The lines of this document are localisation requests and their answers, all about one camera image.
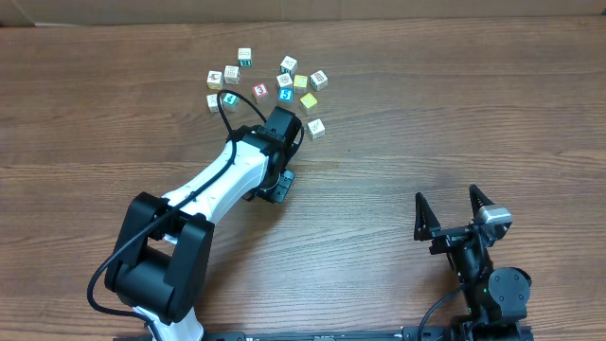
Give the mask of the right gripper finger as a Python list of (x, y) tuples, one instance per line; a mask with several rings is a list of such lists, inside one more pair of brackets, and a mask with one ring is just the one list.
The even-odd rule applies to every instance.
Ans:
[(469, 187), (472, 213), (474, 218), (486, 218), (494, 202), (489, 199), (477, 185)]
[(415, 195), (415, 204), (416, 220), (414, 224), (414, 240), (432, 240), (434, 238), (434, 233), (441, 229), (441, 225), (421, 192), (418, 192)]

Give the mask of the white block green edge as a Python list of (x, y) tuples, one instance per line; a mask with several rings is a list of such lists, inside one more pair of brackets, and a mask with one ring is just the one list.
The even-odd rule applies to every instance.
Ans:
[(307, 130), (311, 139), (316, 139), (326, 134), (326, 128), (320, 118), (308, 122)]

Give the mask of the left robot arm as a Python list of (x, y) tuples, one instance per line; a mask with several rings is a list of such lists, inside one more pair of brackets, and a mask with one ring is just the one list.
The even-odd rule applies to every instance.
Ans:
[(205, 283), (216, 225), (240, 198), (282, 202), (294, 180), (286, 166), (304, 129), (292, 112), (276, 107), (263, 125), (232, 132), (222, 153), (180, 188), (130, 203), (105, 287), (144, 321), (149, 340), (200, 340), (194, 306)]

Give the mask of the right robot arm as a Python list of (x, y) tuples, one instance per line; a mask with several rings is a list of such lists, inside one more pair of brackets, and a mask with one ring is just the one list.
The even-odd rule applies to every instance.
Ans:
[[(443, 229), (422, 193), (415, 196), (414, 239), (429, 241), (432, 255), (444, 254), (456, 272), (458, 288), (436, 302), (419, 325), (403, 335), (422, 340), (504, 341), (531, 340), (532, 331), (520, 325), (527, 317), (531, 276), (517, 267), (495, 268), (489, 248), (503, 239), (512, 216), (476, 185), (469, 188), (472, 219), (465, 225)], [(455, 316), (446, 327), (428, 328), (431, 315), (442, 304), (463, 295), (466, 315)]]

